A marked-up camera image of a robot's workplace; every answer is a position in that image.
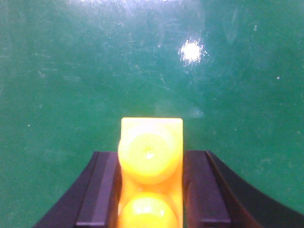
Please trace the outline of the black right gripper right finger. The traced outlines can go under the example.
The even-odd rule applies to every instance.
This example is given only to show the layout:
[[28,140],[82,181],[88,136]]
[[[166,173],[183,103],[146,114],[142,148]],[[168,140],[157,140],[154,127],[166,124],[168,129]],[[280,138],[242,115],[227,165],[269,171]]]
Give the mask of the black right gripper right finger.
[[265,195],[211,151],[186,151],[183,202],[189,228],[297,228],[299,212]]

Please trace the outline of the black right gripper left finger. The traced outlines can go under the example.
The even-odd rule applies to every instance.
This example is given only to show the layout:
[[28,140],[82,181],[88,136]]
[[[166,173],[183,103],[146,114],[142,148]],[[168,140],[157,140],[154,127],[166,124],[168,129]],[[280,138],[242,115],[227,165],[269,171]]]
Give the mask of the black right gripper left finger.
[[36,228],[115,228],[121,193],[116,152],[94,152],[71,187]]

